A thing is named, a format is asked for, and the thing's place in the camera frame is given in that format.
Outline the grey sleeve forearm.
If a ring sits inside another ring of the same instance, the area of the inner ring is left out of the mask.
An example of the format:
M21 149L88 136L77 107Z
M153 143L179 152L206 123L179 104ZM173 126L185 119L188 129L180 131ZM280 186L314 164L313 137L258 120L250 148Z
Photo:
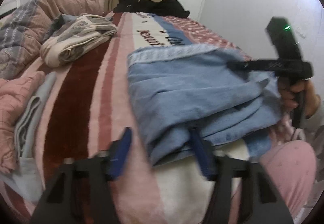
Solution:
M315 133L319 128L323 127L324 124L324 110L323 110L323 101L319 100L319 106L317 107L314 114L306 118L304 130L309 133Z

